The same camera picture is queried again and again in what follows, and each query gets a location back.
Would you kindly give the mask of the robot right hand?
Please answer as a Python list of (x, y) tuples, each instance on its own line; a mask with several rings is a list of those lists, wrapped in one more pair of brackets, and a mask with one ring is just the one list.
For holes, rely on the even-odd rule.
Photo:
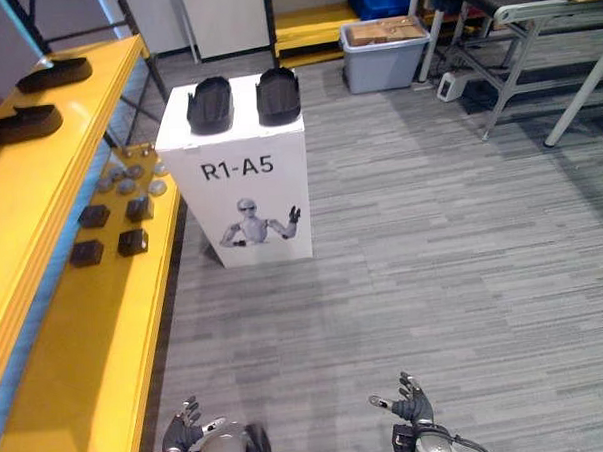
[(413, 425), (434, 424), (434, 408), (414, 376), (408, 372), (401, 372), (398, 381), (401, 400), (370, 395), (367, 399), (368, 403), (373, 407), (391, 412)]

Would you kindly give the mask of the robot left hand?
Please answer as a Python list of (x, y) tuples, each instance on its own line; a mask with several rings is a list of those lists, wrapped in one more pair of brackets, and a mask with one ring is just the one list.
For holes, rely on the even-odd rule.
[(201, 413), (195, 396), (186, 398), (180, 410), (168, 425), (162, 440), (163, 452), (187, 452), (196, 443), (221, 430), (227, 423), (226, 417), (217, 417), (200, 424)]

